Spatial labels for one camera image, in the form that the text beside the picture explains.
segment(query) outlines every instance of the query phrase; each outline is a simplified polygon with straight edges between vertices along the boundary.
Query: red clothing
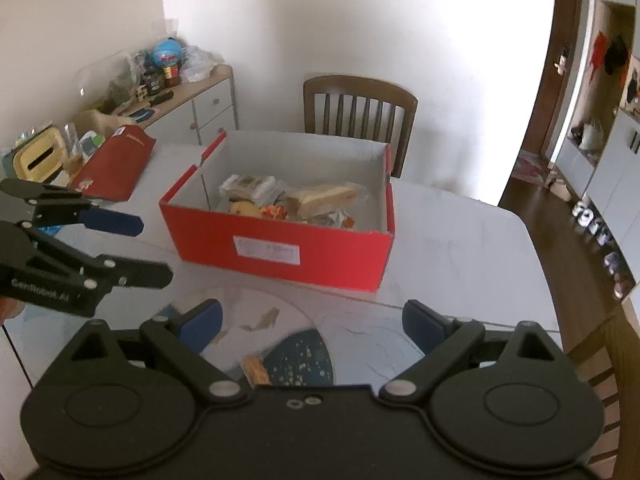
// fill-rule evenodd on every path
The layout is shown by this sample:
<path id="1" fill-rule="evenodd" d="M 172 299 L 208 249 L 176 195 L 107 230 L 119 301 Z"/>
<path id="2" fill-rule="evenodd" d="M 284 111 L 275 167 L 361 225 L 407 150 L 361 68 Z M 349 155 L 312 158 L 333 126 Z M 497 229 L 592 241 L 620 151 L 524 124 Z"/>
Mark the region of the red clothing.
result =
<path id="1" fill-rule="evenodd" d="M 591 72 L 591 79 L 589 83 L 593 81 L 593 77 L 596 75 L 598 69 L 604 65 L 604 58 L 607 55 L 607 37 L 601 32 L 598 34 L 595 43 L 593 44 L 593 54 L 591 54 L 590 65 L 593 65 L 593 72 Z"/>

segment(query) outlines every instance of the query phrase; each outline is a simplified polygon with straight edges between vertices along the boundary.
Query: wooden countertop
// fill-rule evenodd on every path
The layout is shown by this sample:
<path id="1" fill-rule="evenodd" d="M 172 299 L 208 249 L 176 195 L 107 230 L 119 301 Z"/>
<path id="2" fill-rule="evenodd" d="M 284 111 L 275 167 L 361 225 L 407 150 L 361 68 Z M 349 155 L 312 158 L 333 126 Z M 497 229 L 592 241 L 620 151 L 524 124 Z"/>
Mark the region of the wooden countertop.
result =
<path id="1" fill-rule="evenodd" d="M 620 108 L 620 111 L 621 111 L 622 113 L 627 114 L 627 115 L 628 115 L 629 117 L 631 117 L 631 118 L 632 118 L 636 123 L 640 123 L 640 118 L 639 118 L 635 113 L 630 112 L 630 111 L 628 111 L 628 110 L 626 110 L 626 109 L 624 109 L 624 108 Z"/>
<path id="2" fill-rule="evenodd" d="M 207 79 L 203 79 L 197 83 L 184 83 L 174 86 L 173 88 L 169 88 L 168 90 L 174 91 L 174 97 L 158 106 L 150 107 L 152 110 L 155 110 L 156 113 L 146 121 L 139 123 L 138 126 L 144 130 L 155 123 L 158 119 L 161 119 L 169 112 L 175 110 L 178 106 L 185 104 L 189 99 L 193 99 L 196 95 L 201 94 L 212 86 L 217 85 L 225 79 L 231 78 L 232 75 L 233 71 L 229 65 L 218 65 L 211 71 L 211 76 Z M 132 104 L 120 115 L 126 117 L 131 115 L 133 112 L 140 110 L 140 108 L 147 107 L 149 107 L 149 99 L 145 99 L 141 103 Z"/>

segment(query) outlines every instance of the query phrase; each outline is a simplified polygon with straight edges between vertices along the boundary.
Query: wooden chair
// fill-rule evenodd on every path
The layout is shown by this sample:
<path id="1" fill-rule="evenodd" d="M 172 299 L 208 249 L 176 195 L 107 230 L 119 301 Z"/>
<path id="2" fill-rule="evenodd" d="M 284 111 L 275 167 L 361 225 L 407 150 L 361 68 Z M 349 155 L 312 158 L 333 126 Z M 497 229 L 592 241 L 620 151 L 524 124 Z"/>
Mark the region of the wooden chair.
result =
<path id="1" fill-rule="evenodd" d="M 322 132 L 316 131 L 317 94 L 325 95 Z M 337 108 L 332 106 L 331 95 L 339 96 Z M 304 85 L 306 133 L 343 136 L 345 96 L 351 99 L 351 111 L 346 128 L 347 136 L 387 142 L 392 146 L 397 146 L 392 174 L 400 177 L 406 149 L 409 145 L 409 137 L 414 127 L 418 99 L 399 86 L 377 79 L 349 75 L 327 75 L 309 79 Z M 364 108 L 361 114 L 358 113 L 358 98 L 364 98 Z M 388 104 L 389 110 L 386 118 L 383 117 L 385 104 Z M 404 110 L 404 117 L 400 132 L 395 139 L 394 127 L 396 125 L 396 108 L 398 107 Z M 372 108 L 376 110 L 376 113 L 373 121 L 370 121 Z"/>
<path id="2" fill-rule="evenodd" d="M 605 480 L 640 478 L 640 326 L 631 299 L 568 355 L 605 410 L 604 432 L 591 451 L 590 467 Z"/>

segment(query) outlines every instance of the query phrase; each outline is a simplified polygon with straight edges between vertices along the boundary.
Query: red box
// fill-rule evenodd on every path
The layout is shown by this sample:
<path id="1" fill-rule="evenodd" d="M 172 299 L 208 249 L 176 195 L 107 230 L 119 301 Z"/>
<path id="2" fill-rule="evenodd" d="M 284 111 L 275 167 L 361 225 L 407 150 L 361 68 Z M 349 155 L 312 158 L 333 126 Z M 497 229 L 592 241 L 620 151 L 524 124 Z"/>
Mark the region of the red box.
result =
<path id="1" fill-rule="evenodd" d="M 183 260 L 270 278 L 374 291 L 394 240 L 389 146 L 372 140 L 281 132 L 222 133 L 162 197 Z M 290 186 L 354 182 L 368 198 L 356 230 L 228 214 L 218 188 L 232 174 L 271 175 Z"/>

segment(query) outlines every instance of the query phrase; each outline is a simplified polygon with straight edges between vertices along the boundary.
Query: white drawer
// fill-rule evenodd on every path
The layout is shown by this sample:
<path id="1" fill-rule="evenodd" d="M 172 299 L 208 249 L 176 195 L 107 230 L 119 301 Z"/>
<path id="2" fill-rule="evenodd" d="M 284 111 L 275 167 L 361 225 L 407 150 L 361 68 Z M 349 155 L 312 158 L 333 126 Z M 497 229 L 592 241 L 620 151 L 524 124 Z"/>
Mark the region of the white drawer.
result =
<path id="1" fill-rule="evenodd" d="M 234 108 L 230 106 L 208 124 L 200 128 L 200 140 L 203 146 L 209 146 L 220 134 L 220 129 L 232 132 L 236 129 Z"/>
<path id="2" fill-rule="evenodd" d="M 589 163 L 587 156 L 581 152 L 576 153 L 570 170 L 564 174 L 578 196 L 584 195 L 587 191 L 592 175 L 593 166 Z"/>
<path id="3" fill-rule="evenodd" d="M 193 117 L 191 101 L 178 106 L 163 118 L 150 124 L 145 133 L 157 139 L 161 144 L 195 144 L 198 145 L 198 134 Z"/>
<path id="4" fill-rule="evenodd" d="M 574 163 L 575 156 L 578 154 L 578 148 L 569 140 L 565 139 L 562 143 L 562 148 L 556 159 L 556 166 L 562 171 L 562 174 L 569 178 L 567 173 L 571 171 L 571 166 Z"/>
<path id="5" fill-rule="evenodd" d="M 225 79 L 193 98 L 196 120 L 199 127 L 205 126 L 233 103 L 231 101 L 231 79 Z"/>

